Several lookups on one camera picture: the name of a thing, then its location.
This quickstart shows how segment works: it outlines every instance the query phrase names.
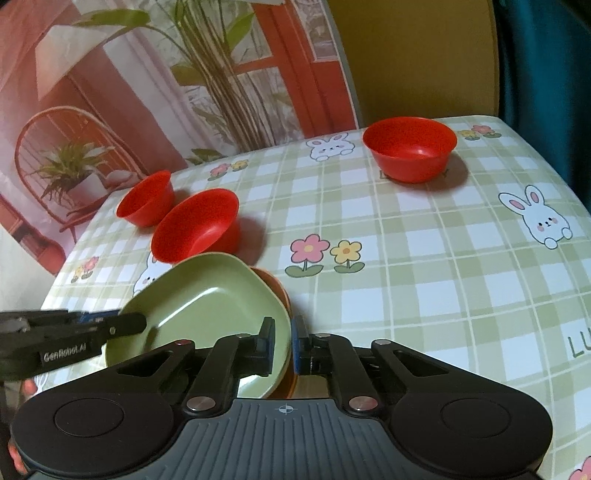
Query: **gray ribbed panel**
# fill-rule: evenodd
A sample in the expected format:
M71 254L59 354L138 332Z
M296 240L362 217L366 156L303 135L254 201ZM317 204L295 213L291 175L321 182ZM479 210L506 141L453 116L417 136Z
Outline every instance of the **gray ribbed panel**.
M282 413L289 405L294 410ZM191 420L162 457L120 480L439 480L400 454L381 424L333 400L235 400ZM35 473L33 480L51 480Z

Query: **human hand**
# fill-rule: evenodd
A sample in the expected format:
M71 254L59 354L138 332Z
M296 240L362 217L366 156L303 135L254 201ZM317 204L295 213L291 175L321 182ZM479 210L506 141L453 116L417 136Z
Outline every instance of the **human hand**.
M28 400L36 392L37 392L37 386L35 385L35 382L33 380L31 380L31 379L25 380L22 383L21 394L25 398L25 400ZM10 457L12 458L12 461L14 462L14 468L17 470L17 472L20 473L21 475L26 475L27 469L25 468L25 464L23 463L23 461L21 459L21 455L18 453L17 447L14 445L14 442L12 441L12 439L10 439L10 441L8 442L8 453L10 454Z

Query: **table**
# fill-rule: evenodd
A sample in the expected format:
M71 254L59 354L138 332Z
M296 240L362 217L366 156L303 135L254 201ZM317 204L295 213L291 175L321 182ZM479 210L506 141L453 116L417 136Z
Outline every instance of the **table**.
M388 180L361 131L227 158L172 181L180 197L236 192L238 257L281 280L311 331L359 346L395 339L535 397L555 425L541 474L566 479L591 455L591 218L498 118L441 121L459 143L429 184ZM555 245L538 242L519 208L501 202L501 193L525 198L530 184L554 209L547 226L567 222ZM132 297L153 229L115 217L123 195L95 215L44 308L110 310ZM104 366L97 358L38 382L46 389Z

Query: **plate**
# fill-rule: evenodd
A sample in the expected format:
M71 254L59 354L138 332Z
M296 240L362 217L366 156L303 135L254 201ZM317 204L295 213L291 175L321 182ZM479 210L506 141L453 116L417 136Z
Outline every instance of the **plate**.
M131 299L122 313L140 312L148 326L139 335L109 340L107 366L179 339L208 348L224 336L257 334L265 316L275 319L273 371L243 378L238 395L263 398L281 382L291 353L290 318L269 287L240 259L213 252L191 257Z

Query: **red bowl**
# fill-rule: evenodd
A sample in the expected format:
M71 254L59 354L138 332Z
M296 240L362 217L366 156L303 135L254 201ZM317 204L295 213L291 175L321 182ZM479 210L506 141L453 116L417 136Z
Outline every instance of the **red bowl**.
M133 187L117 207L116 215L139 227L156 225L173 207L170 172L159 171Z
M203 252L235 253L238 206L236 194L226 189L205 190L182 201L156 227L154 258L175 264Z
M422 183L445 169L457 136L435 120L399 116L371 125L363 133L363 143L388 177Z

